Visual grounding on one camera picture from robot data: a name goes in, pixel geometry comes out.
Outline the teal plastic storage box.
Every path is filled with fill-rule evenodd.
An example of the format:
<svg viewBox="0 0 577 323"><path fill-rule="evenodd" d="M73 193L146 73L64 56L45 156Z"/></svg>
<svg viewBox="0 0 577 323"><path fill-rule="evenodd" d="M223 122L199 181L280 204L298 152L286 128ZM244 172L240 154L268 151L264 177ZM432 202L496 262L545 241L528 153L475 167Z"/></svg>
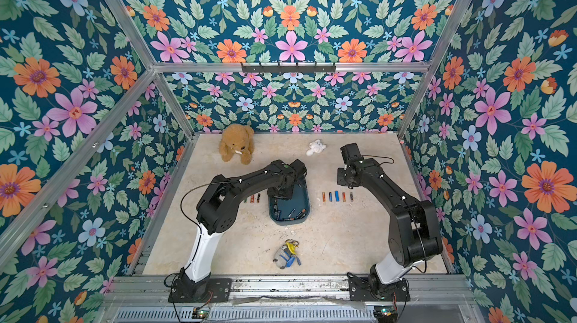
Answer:
<svg viewBox="0 0 577 323"><path fill-rule="evenodd" d="M295 184L289 200L268 196L269 216L278 225L297 225L304 222L311 209L306 179Z"/></svg>

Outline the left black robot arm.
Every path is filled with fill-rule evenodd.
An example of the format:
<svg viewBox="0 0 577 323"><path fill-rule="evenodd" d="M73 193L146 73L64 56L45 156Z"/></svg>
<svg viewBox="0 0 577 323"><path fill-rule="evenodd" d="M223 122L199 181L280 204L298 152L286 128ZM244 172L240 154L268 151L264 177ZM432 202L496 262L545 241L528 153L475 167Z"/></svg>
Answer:
<svg viewBox="0 0 577 323"><path fill-rule="evenodd" d="M219 241L234 225L245 199L266 191L272 198L289 200L295 185L304 181L306 173L305 164L296 159L290 164L275 160L240 177L222 174L214 177L205 185L207 189L196 206L197 216L192 220L196 225L195 241L190 257L179 273L180 282L191 290L208 280Z"/></svg>

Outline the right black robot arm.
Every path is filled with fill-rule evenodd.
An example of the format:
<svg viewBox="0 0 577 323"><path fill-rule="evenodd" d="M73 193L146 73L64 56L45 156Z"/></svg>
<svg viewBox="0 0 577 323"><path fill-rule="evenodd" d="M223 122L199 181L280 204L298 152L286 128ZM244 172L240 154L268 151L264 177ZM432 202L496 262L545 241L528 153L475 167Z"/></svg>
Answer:
<svg viewBox="0 0 577 323"><path fill-rule="evenodd" d="M362 156L357 144L340 149L344 167L337 170L337 184L350 189L362 187L389 214L389 254L371 267L371 288L388 288L400 282L418 264L443 252L434 205L406 193L373 158Z"/></svg>

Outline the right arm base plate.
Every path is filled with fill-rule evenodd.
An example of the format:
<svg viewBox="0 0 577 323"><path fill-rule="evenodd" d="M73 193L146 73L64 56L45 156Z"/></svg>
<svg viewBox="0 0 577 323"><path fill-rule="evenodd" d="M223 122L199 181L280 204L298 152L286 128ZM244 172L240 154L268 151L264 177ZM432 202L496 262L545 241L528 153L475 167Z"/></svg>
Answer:
<svg viewBox="0 0 577 323"><path fill-rule="evenodd" d="M351 301L409 301L410 292L406 279L384 284L375 274L361 277L347 273Z"/></svg>

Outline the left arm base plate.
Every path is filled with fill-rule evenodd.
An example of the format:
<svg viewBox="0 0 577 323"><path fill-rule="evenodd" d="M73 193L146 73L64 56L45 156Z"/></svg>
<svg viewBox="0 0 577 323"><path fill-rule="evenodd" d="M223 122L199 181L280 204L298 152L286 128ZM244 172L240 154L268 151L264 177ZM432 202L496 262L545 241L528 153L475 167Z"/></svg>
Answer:
<svg viewBox="0 0 577 323"><path fill-rule="evenodd" d="M178 276L171 284L168 297L170 303L211 303L227 302L231 293L231 279L205 278L193 282L184 275Z"/></svg>

